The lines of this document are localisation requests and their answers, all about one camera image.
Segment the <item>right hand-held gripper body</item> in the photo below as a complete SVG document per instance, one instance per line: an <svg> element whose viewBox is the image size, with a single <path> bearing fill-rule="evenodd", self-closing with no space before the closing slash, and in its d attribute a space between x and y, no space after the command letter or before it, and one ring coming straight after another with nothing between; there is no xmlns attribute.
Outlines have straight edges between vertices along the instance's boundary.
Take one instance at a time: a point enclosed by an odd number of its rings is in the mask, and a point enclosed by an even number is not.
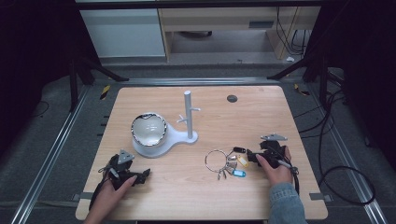
<svg viewBox="0 0 396 224"><path fill-rule="evenodd" d="M286 164L285 147L282 147L279 142L286 141L287 137L277 133L271 133L262 136L260 143L261 149L264 150L263 156L272 168L277 168L279 165Z"/></svg>

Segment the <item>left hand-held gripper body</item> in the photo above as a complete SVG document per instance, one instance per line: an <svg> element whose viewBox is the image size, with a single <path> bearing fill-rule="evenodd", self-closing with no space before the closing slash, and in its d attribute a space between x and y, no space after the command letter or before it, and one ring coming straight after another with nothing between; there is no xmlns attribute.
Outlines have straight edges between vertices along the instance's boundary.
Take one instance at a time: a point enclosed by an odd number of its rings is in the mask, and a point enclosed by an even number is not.
<svg viewBox="0 0 396 224"><path fill-rule="evenodd" d="M108 163L108 177L110 178L113 188L119 189L129 178L136 176L136 173L130 171L134 155L124 149L119 154L114 155Z"/></svg>

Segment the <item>person's right hand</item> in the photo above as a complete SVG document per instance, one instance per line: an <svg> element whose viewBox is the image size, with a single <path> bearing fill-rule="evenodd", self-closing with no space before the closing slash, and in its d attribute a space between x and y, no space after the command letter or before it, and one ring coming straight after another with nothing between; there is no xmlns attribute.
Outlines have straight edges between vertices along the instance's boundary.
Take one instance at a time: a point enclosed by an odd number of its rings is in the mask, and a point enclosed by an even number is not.
<svg viewBox="0 0 396 224"><path fill-rule="evenodd" d="M256 159L262 166L270 185L274 187L281 183L293 183L292 173L290 169L284 165L279 165L277 168L273 168L268 161L261 155L257 155Z"/></svg>

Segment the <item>person's left hand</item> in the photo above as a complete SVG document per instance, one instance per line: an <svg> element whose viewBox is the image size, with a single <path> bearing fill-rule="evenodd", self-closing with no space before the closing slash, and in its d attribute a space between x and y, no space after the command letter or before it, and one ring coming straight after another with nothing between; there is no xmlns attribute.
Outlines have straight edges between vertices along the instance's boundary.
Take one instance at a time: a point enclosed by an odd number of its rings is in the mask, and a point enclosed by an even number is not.
<svg viewBox="0 0 396 224"><path fill-rule="evenodd" d="M114 189L110 182L106 182L96 196L90 212L99 217L106 217L116 208L119 201L132 187L135 180L135 176L128 178L118 189Z"/></svg>

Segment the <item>white peg stand with base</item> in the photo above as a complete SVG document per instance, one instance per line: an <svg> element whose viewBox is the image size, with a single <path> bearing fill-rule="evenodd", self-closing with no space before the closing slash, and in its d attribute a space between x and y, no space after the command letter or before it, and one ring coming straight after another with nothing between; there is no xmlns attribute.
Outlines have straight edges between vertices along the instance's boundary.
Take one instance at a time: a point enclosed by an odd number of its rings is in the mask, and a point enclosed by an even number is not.
<svg viewBox="0 0 396 224"><path fill-rule="evenodd" d="M193 144L198 140L198 133L192 128L192 112L200 111L200 108L194 108L191 103L191 91L184 92L185 114L180 117L179 122L185 122L187 130L182 132L176 130L170 123L167 123L166 136L163 142L156 147L139 146L133 139L134 150L145 158L155 159L165 155L172 147L178 144Z"/></svg>

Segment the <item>yellow black tape strip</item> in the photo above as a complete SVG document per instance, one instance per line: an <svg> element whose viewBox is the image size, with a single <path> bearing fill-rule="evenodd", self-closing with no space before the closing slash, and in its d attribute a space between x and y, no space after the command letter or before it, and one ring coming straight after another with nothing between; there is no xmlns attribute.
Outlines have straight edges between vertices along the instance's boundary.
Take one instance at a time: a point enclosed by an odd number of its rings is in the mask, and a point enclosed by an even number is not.
<svg viewBox="0 0 396 224"><path fill-rule="evenodd" d="M104 88L103 88L103 90L102 90L102 93L101 93L101 95L100 95L100 98L99 98L100 100L106 99L106 96L107 96L107 94L108 94L110 88L111 88L110 85L104 86Z"/></svg>
<svg viewBox="0 0 396 224"><path fill-rule="evenodd" d="M297 92L299 92L301 95L303 95L303 96L309 96L309 95L310 95L310 92L309 92L309 91L302 91L297 83L294 83L294 84L293 84L293 88L294 88Z"/></svg>

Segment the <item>black stand legs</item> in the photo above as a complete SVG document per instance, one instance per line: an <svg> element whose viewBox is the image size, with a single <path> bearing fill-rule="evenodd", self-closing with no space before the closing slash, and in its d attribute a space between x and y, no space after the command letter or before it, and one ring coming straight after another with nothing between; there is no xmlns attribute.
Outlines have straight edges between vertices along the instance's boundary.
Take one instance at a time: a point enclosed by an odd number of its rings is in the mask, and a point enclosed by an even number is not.
<svg viewBox="0 0 396 224"><path fill-rule="evenodd" d="M291 72L305 67L305 72L303 75L303 80L305 82L312 82L317 77L319 77L319 101L321 104L328 108L327 103L327 81L328 81L328 60L324 55L319 56L316 53L311 53L308 56L304 56L299 62L294 63L293 65L287 67L276 75L268 77L268 79L272 80L280 80L285 77L287 74Z"/></svg>
<svg viewBox="0 0 396 224"><path fill-rule="evenodd" d="M104 68L99 63L94 63L88 58L80 57L73 59L69 64L69 84L71 95L70 111L74 111L78 105L78 78L81 79L84 85L91 85L94 82L91 70L96 70L117 82L128 81L128 78L120 77Z"/></svg>

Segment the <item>white cabinet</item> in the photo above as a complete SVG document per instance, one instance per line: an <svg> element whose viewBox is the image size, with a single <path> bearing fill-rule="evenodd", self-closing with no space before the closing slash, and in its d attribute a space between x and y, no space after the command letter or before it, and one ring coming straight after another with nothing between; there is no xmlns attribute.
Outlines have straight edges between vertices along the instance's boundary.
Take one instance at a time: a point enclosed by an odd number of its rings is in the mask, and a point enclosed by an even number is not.
<svg viewBox="0 0 396 224"><path fill-rule="evenodd" d="M81 10L80 14L100 58L165 55L156 9Z"/></svg>

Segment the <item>light wooden desk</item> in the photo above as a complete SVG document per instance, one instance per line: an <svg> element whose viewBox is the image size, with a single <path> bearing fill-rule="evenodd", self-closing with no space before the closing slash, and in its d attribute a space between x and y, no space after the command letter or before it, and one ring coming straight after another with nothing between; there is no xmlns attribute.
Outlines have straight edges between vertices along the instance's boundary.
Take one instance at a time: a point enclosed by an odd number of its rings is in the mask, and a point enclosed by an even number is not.
<svg viewBox="0 0 396 224"><path fill-rule="evenodd" d="M296 30L312 30L320 7L214 7L159 9L163 33L265 30L278 59Z"/></svg>

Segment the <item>grey table bracket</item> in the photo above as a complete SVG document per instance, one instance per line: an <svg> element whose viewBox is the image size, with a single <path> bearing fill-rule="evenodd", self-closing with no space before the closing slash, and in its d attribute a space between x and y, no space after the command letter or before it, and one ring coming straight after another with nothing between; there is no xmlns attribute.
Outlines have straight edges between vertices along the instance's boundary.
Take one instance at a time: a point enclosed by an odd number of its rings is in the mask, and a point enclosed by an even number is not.
<svg viewBox="0 0 396 224"><path fill-rule="evenodd" d="M310 192L309 197L312 201L323 201L323 202L332 202L333 198L329 194L323 194L321 192Z"/></svg>
<svg viewBox="0 0 396 224"><path fill-rule="evenodd" d="M81 199L85 200L90 200L93 196L92 192L81 192L81 193L76 193L72 196L72 201L73 202L78 202Z"/></svg>

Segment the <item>metal floor rail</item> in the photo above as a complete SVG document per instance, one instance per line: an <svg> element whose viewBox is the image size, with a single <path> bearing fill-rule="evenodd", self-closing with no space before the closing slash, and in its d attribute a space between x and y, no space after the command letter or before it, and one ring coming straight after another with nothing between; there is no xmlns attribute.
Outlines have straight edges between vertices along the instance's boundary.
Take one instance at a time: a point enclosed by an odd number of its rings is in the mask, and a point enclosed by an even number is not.
<svg viewBox="0 0 396 224"><path fill-rule="evenodd" d="M64 144L71 133L74 124L78 118L78 115L85 104L87 94L89 93L91 86L83 85L81 93L78 95L78 102L75 108L68 113L66 120L58 132L54 143L52 144L49 154L42 163L34 182L23 197L23 200L19 203L10 224L25 224L28 217L30 216L37 199L44 188L50 173L58 160L60 153L63 150Z"/></svg>
<svg viewBox="0 0 396 224"><path fill-rule="evenodd" d="M239 86L239 85L277 85L278 80L267 77L163 77L131 78L124 85L140 87L162 86Z"/></svg>
<svg viewBox="0 0 396 224"><path fill-rule="evenodd" d="M318 168L320 173L320 179L318 184L320 186L326 186L334 195L339 197L344 202L354 206L362 207L365 210L372 224L389 224L389 221L387 220L379 203L376 200L377 191L373 182L365 173L361 171L359 165L353 159L345 141L342 139L341 134L337 130L332 119L332 104L335 101L335 97L340 92L340 90L336 91L335 93L327 93L327 103L329 107L325 108L319 101L319 87L316 87L314 84L308 84L307 88L311 92L313 99L318 106L320 114L323 117L322 122L319 124L320 132L318 135ZM338 154L338 157L341 161L340 165L335 165L326 170L322 168L321 162L322 141L324 133L327 133L332 139L335 152ZM327 180L327 177L331 172L341 170L346 171L348 180L352 184L353 189L355 190L358 197L356 201L353 201L347 196L343 196L339 192L336 192Z"/></svg>

